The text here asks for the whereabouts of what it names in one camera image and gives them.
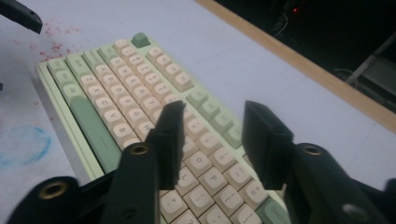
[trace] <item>cream keycap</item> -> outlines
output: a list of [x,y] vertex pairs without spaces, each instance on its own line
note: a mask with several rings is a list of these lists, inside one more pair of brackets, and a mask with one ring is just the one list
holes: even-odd
[[212,167],[212,163],[202,151],[195,152],[192,156],[186,159],[184,163],[186,163],[186,166],[189,167],[196,177],[202,175]]
[[186,135],[184,139],[184,146],[183,146],[183,158],[182,160],[186,160],[192,154],[198,151],[198,147],[195,143]]
[[187,210],[187,205],[175,190],[170,190],[161,197],[160,210],[166,222],[170,223]]
[[148,50],[148,54],[146,55],[146,57],[151,63],[155,64],[155,61],[161,55],[163,55],[163,51],[158,47],[154,47]]
[[260,217],[247,204],[243,204],[230,220],[234,224],[262,224]]
[[224,171],[235,163],[235,157],[225,147],[219,148],[215,153],[209,156],[209,159],[221,173],[224,173]]
[[210,196],[215,195],[227,185],[224,176],[215,167],[210,168],[206,173],[201,175],[199,182],[205,187]]
[[252,209],[258,208],[268,198],[267,191],[262,186],[262,183],[257,180],[251,180],[239,190],[239,194]]
[[172,85],[174,85],[174,87],[180,92],[187,91],[194,86],[192,84],[191,77],[186,73],[176,75],[172,80]]
[[215,203],[202,185],[198,185],[195,189],[185,195],[183,199],[196,217],[199,217]]
[[213,133],[204,133],[195,141],[195,144],[206,156],[211,155],[221,147],[219,139]]
[[111,129],[110,133],[119,147],[123,146],[126,139],[135,135],[131,126],[126,122],[116,125]]
[[230,219],[214,204],[203,215],[199,217],[201,224],[231,224]]
[[185,126],[185,131],[192,140],[195,140],[201,137],[202,134],[206,133],[207,128],[201,120],[192,119]]
[[154,128],[155,125],[150,120],[147,120],[137,125],[137,128],[135,128],[134,131],[142,141],[146,141],[149,131]]
[[224,173],[224,177],[236,190],[240,190],[244,187],[251,178],[250,173],[241,165],[241,163],[233,165]]
[[195,218],[191,210],[187,210],[185,213],[181,214],[172,224],[200,224]]
[[154,112],[163,108],[157,98],[152,96],[144,100],[140,106],[146,112],[147,116],[151,116]]
[[215,195],[214,199],[227,217],[244,203],[241,195],[231,185],[227,185],[222,189]]
[[118,101],[116,101],[116,105],[123,115],[126,115],[130,110],[139,107],[137,102],[130,95],[121,97]]
[[179,179],[177,185],[175,185],[175,189],[183,197],[198,184],[197,178],[195,178],[189,168],[183,167],[179,172]]
[[100,84],[89,87],[86,93],[88,95],[88,98],[90,98],[91,102],[95,102],[99,98],[108,96],[107,92]]

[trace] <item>dark background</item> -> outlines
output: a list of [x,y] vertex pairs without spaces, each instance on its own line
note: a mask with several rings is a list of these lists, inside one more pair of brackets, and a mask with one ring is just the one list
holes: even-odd
[[[216,1],[342,80],[396,32],[396,0]],[[396,41],[382,56],[396,64]],[[364,76],[353,86],[396,112],[396,96]]]

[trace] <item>metal screw hole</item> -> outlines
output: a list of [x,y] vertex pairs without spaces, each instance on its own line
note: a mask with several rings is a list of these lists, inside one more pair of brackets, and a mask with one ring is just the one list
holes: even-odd
[[304,148],[305,153],[313,155],[313,156],[318,156],[322,154],[322,151],[316,147],[305,147]]
[[143,155],[149,152],[149,149],[144,146],[133,147],[130,151],[134,155]]
[[44,200],[53,199],[62,195],[67,190],[67,183],[64,181],[55,181],[44,186],[38,197]]

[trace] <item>wooden desk edge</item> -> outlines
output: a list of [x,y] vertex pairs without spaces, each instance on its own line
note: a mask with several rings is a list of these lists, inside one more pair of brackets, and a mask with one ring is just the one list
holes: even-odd
[[393,133],[396,133],[396,114],[392,113],[384,106],[365,96],[361,92],[353,89],[345,82],[328,73],[326,70],[319,67],[315,63],[312,63],[298,52],[279,42],[248,21],[240,18],[217,2],[213,0],[195,1],[210,12],[231,24],[245,35],[255,40],[266,49],[269,49],[275,55],[294,66],[303,74],[314,79],[327,90],[339,96],[350,105],[358,108],[360,112],[374,119]]

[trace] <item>keycap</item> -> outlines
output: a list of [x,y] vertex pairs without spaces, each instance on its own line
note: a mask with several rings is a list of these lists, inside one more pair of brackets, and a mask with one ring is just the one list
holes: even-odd
[[242,145],[242,129],[237,125],[226,131],[223,137],[233,148],[239,148]]
[[168,66],[172,62],[171,58],[168,55],[161,55],[155,60],[155,67],[158,71],[162,72],[166,66]]
[[205,119],[211,120],[220,112],[220,109],[216,102],[214,102],[212,99],[208,99],[203,104],[201,104],[201,106],[198,108],[198,111],[202,116],[204,116]]
[[227,185],[226,179],[215,167],[210,168],[206,173],[201,175],[199,182],[204,186],[210,196],[215,195]]
[[87,95],[92,102],[99,98],[107,97],[107,92],[101,85],[94,85],[88,88]]
[[134,35],[134,37],[132,38],[132,43],[139,49],[150,45],[149,39],[143,33],[138,33]]
[[112,109],[104,114],[103,122],[108,129],[113,129],[116,125],[125,123],[126,120],[118,109]]
[[180,92],[187,91],[193,87],[190,76],[185,73],[176,75],[172,80],[172,84]]
[[222,189],[215,195],[214,199],[227,217],[244,203],[242,197],[231,185],[227,185]]
[[256,209],[256,214],[263,223],[291,224],[288,213],[279,203],[269,198]]
[[76,79],[82,76],[90,75],[92,73],[90,67],[84,62],[82,57],[78,54],[70,54],[66,57],[66,63]]
[[230,218],[235,224],[261,224],[262,220],[248,205],[243,204]]
[[187,100],[190,102],[192,106],[195,108],[199,108],[204,102],[208,99],[207,93],[200,89],[196,89],[192,91],[188,96]]
[[241,163],[234,164],[224,173],[224,177],[234,189],[240,190],[250,180],[251,176],[248,170]]
[[148,58],[149,61],[155,63],[157,58],[160,57],[161,55],[163,55],[163,51],[158,47],[154,47],[148,50],[148,54],[146,55],[146,57]]
[[133,136],[136,136],[131,126],[126,122],[122,122],[116,125],[110,130],[110,132],[112,133],[112,136],[114,140],[116,140],[119,147],[123,146],[126,140],[130,139]]
[[215,203],[201,185],[190,191],[183,199],[197,217]]
[[219,148],[215,153],[209,156],[209,159],[221,173],[235,163],[235,157],[225,147]]
[[233,119],[227,113],[220,111],[210,120],[210,124],[212,124],[218,133],[223,134],[233,126]]
[[187,210],[187,205],[174,190],[161,197],[160,205],[161,213],[168,223]]
[[137,125],[137,128],[134,129],[136,132],[137,136],[142,140],[145,141],[146,137],[149,134],[149,131],[151,129],[154,129],[154,124],[150,120],[146,120],[139,125]]
[[118,53],[120,53],[121,52],[121,50],[123,49],[123,48],[125,48],[125,47],[128,47],[129,46],[129,43],[128,43],[129,41],[128,40],[126,40],[126,39],[118,39],[118,40],[116,40],[115,42],[114,42],[114,49],[118,52]]
[[212,163],[202,151],[195,152],[184,162],[196,177],[202,175],[212,166]]
[[181,72],[180,66],[175,63],[169,63],[165,69],[163,70],[163,75],[169,80],[172,81],[177,74]]
[[252,209],[258,208],[268,198],[267,191],[257,180],[251,180],[239,191],[239,194]]
[[88,99],[77,97],[70,103],[70,109],[105,172],[117,169],[120,149]]
[[186,160],[188,157],[190,157],[192,154],[198,151],[198,147],[195,145],[195,143],[186,135],[185,140],[184,140],[184,146],[182,148],[183,150],[183,158],[182,160]]
[[189,209],[185,213],[181,214],[180,217],[172,222],[172,224],[199,224],[199,222]]
[[175,188],[181,196],[184,196],[198,184],[197,178],[192,174],[189,168],[183,167],[179,172],[179,180]]
[[204,133],[195,141],[195,144],[206,156],[211,155],[221,147],[219,139],[213,133]]
[[185,127],[186,134],[192,139],[195,140],[201,137],[202,134],[207,132],[207,128],[203,124],[203,122],[199,119],[190,120]]
[[213,205],[199,217],[202,224],[231,224],[230,219],[221,211],[218,205]]
[[80,79],[78,79],[78,81],[79,85],[82,87],[82,89],[84,89],[84,91],[87,91],[91,86],[100,85],[99,80],[94,75],[82,76]]

